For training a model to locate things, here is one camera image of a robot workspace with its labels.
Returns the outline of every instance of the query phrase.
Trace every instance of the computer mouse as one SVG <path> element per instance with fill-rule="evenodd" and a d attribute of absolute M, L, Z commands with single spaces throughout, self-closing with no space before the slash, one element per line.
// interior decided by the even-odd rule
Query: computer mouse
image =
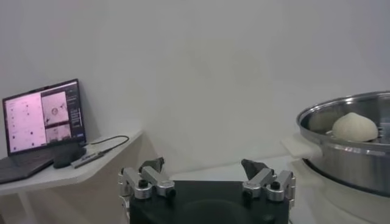
<path fill-rule="evenodd" d="M 87 150 L 79 145 L 54 152 L 53 167 L 60 169 L 70 166 L 73 161 L 80 159 L 86 152 Z"/>

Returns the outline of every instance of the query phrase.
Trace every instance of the laptop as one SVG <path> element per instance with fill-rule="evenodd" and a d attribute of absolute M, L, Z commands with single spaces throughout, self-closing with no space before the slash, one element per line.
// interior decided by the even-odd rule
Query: laptop
<path fill-rule="evenodd" d="M 8 157 L 0 183 L 29 178 L 53 163 L 56 150 L 85 143 L 77 79 L 2 100 Z"/>

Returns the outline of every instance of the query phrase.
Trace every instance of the metal bracket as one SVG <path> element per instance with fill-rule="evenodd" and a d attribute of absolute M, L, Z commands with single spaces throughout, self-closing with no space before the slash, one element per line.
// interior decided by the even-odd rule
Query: metal bracket
<path fill-rule="evenodd" d="M 157 195 L 166 198 L 173 198 L 176 196 L 175 182 L 158 173 L 152 167 L 143 167 L 141 177 L 151 182 L 152 185 L 156 187 Z"/>
<path fill-rule="evenodd" d="M 251 180 L 243 182 L 243 195 L 247 199 L 260 197 L 261 188 L 274 179 L 274 171 L 264 168 L 258 172 Z"/>
<path fill-rule="evenodd" d="M 282 171 L 266 190 L 268 200 L 283 201 L 286 197 L 290 209 L 295 205 L 296 178 L 291 171 Z"/>
<path fill-rule="evenodd" d="M 133 168 L 123 169 L 122 182 L 126 182 L 131 187 L 136 199 L 144 200 L 152 196 L 152 185 L 143 180 Z"/>

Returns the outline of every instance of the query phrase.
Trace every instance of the white bun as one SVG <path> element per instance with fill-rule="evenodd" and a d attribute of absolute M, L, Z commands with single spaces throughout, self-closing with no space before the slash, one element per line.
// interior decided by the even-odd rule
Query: white bun
<path fill-rule="evenodd" d="M 333 124 L 332 132 L 336 138 L 356 142 L 366 142 L 378 137 L 376 124 L 356 113 L 340 117 Z"/>

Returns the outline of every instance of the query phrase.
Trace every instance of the pot rim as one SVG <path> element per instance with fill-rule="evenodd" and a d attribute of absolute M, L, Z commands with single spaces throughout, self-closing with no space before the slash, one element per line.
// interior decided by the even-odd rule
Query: pot rim
<path fill-rule="evenodd" d="M 322 103 L 315 104 L 311 107 L 308 107 L 304 109 L 302 112 L 300 112 L 297 116 L 296 122 L 297 125 L 300 128 L 300 132 L 304 138 L 307 138 L 309 141 L 313 141 L 314 143 L 320 143 L 320 144 L 336 144 L 340 145 L 341 147 L 351 147 L 351 148 L 359 148 L 359 149 L 365 149 L 366 151 L 370 150 L 376 150 L 381 152 L 388 152 L 390 153 L 390 144 L 382 144 L 382 143 L 372 143 L 372 142 L 356 142 L 356 141 L 346 141 L 343 139 L 335 139 L 331 138 L 327 135 L 322 135 L 319 133 L 315 133 L 301 125 L 302 120 L 307 117 L 309 114 L 314 113 L 316 111 L 319 111 L 323 108 L 327 108 L 333 105 L 337 105 L 340 103 L 346 103 L 346 102 L 356 102 L 361 100 L 367 100 L 367 99 L 373 99 L 383 96 L 389 96 L 390 97 L 390 91 L 376 91 L 376 92 L 369 92 L 369 93 L 362 93 L 362 94 L 356 94 L 352 96 L 346 96 L 346 97 L 340 97 L 333 100 L 328 100 Z"/>

